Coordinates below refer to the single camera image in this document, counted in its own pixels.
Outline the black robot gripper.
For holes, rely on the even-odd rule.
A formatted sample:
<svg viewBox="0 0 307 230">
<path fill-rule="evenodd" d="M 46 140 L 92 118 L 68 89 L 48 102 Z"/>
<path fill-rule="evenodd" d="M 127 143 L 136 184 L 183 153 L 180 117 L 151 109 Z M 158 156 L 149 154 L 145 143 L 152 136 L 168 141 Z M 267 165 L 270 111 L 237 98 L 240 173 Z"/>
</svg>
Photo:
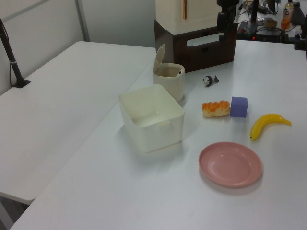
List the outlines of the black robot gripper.
<svg viewBox="0 0 307 230">
<path fill-rule="evenodd" d="M 218 13 L 217 16 L 217 30 L 219 32 L 219 41 L 225 41 L 226 39 L 226 29 L 227 22 L 228 25 L 233 25 L 234 20 L 237 15 L 237 5 L 239 4 L 239 0 L 217 0 L 217 5 L 221 7 L 221 12 Z"/>
</svg>

